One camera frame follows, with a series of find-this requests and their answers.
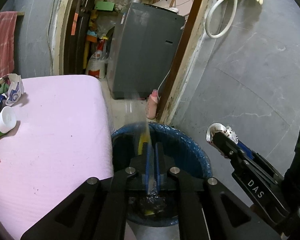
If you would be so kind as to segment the yellow clear plastic wrapper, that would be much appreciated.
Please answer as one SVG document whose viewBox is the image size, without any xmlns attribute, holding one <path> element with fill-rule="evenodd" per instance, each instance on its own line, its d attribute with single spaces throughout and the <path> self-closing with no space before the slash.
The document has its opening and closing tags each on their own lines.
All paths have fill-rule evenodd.
<svg viewBox="0 0 300 240">
<path fill-rule="evenodd" d="M 146 110 L 137 92 L 125 94 L 125 125 L 131 125 L 134 135 L 134 149 L 136 155 L 145 156 L 145 187 L 147 194 L 157 192 L 155 182 L 154 150 L 151 141 L 149 123 L 146 118 Z"/>
</svg>

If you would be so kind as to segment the green tube white cap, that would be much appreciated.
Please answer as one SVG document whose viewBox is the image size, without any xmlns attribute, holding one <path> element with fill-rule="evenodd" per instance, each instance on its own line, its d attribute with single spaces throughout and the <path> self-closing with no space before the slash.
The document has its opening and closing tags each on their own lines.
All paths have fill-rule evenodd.
<svg viewBox="0 0 300 240">
<path fill-rule="evenodd" d="M 0 111 L 0 136 L 7 134 L 17 124 L 17 116 L 10 106 L 5 106 Z"/>
</svg>

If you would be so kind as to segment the blue-lined trash bin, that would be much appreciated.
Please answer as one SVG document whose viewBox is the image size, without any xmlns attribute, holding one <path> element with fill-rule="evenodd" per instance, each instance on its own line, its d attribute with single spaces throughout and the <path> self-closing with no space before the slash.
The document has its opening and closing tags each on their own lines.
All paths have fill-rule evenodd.
<svg viewBox="0 0 300 240">
<path fill-rule="evenodd" d="M 147 194 L 145 187 L 145 156 L 136 155 L 131 125 L 125 125 L 111 135 L 114 171 L 129 165 L 140 170 L 136 193 L 129 198 L 128 220 L 144 226 L 168 227 L 178 224 L 176 211 L 168 202 L 166 167 L 177 166 L 197 179 L 212 176 L 211 164 L 206 153 L 190 137 L 173 127 L 149 123 L 154 150 L 155 182 L 157 192 Z"/>
</svg>

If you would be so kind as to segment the pink floral table cloth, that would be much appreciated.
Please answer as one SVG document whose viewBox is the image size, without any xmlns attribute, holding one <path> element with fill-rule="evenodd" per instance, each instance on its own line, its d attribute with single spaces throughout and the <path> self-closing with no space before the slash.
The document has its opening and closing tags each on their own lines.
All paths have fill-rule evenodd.
<svg viewBox="0 0 300 240">
<path fill-rule="evenodd" d="M 106 102 L 87 75 L 23 80 L 17 125 L 0 138 L 0 236 L 20 239 L 90 177 L 113 175 Z"/>
</svg>

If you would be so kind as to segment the pink bottle on floor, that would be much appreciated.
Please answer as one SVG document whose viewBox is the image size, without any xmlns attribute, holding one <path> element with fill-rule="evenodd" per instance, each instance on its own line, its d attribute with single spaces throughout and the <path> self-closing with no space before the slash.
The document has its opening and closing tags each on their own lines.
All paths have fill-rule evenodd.
<svg viewBox="0 0 300 240">
<path fill-rule="evenodd" d="M 158 91 L 154 89 L 149 95 L 146 106 L 146 117 L 147 119 L 153 120 L 156 116 L 158 105 Z"/>
</svg>

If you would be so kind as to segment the white red rice sack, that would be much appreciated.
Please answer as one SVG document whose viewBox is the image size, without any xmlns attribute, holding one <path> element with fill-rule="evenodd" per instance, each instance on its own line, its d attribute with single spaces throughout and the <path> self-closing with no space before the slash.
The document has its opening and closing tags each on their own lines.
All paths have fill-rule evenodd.
<svg viewBox="0 0 300 240">
<path fill-rule="evenodd" d="M 97 79 L 104 79 L 106 76 L 106 62 L 107 53 L 106 45 L 108 38 L 106 36 L 101 37 L 99 43 L 97 44 L 96 50 L 91 55 L 88 65 L 85 71 L 86 75 L 93 76 Z"/>
</svg>

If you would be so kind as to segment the white blue crumpled wrapper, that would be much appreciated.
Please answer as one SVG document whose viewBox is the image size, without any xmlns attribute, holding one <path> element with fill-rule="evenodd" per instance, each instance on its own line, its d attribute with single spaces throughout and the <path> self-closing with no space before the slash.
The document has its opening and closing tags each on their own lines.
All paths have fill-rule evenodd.
<svg viewBox="0 0 300 240">
<path fill-rule="evenodd" d="M 13 106 L 23 95 L 24 86 L 20 75 L 7 74 L 0 78 L 0 105 Z"/>
</svg>

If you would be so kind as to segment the grey washing machine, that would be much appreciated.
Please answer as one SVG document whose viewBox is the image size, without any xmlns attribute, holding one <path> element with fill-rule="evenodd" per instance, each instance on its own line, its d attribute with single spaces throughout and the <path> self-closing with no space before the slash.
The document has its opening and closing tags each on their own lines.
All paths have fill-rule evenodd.
<svg viewBox="0 0 300 240">
<path fill-rule="evenodd" d="M 169 72 L 184 16 L 149 4 L 131 3 L 114 27 L 107 66 L 113 99 L 146 98 Z"/>
</svg>

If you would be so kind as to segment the red checked cloth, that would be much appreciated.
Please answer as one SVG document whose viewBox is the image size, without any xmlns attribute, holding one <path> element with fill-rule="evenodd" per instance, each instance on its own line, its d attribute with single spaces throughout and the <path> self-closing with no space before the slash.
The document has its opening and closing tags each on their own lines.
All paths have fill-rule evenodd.
<svg viewBox="0 0 300 240">
<path fill-rule="evenodd" d="M 0 12 L 0 78 L 14 70 L 16 11 Z"/>
</svg>

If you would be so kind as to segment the green box on shelf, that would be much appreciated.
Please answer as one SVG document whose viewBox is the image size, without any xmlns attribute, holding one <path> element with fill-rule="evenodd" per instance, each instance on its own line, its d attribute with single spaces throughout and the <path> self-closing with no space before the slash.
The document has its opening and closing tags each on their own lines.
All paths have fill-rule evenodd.
<svg viewBox="0 0 300 240">
<path fill-rule="evenodd" d="M 115 7 L 114 2 L 108 2 L 108 1 L 97 1 L 95 4 L 95 10 L 100 11 L 113 11 Z"/>
</svg>

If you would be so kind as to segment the dark wooden door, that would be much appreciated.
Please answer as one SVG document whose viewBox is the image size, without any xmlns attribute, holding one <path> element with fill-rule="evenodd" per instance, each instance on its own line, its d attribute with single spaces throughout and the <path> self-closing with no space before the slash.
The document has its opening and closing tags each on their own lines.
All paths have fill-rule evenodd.
<svg viewBox="0 0 300 240">
<path fill-rule="evenodd" d="M 95 0 L 71 0 L 67 18 L 63 73 L 82 74 L 86 36 Z"/>
</svg>

